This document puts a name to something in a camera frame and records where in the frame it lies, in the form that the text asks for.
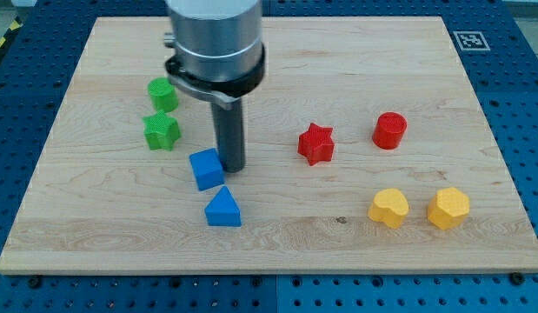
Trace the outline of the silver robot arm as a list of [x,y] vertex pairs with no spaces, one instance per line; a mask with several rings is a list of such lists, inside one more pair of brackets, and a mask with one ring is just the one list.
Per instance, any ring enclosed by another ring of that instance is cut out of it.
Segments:
[[196,99],[232,110],[263,79],[260,0],[166,0],[169,81]]

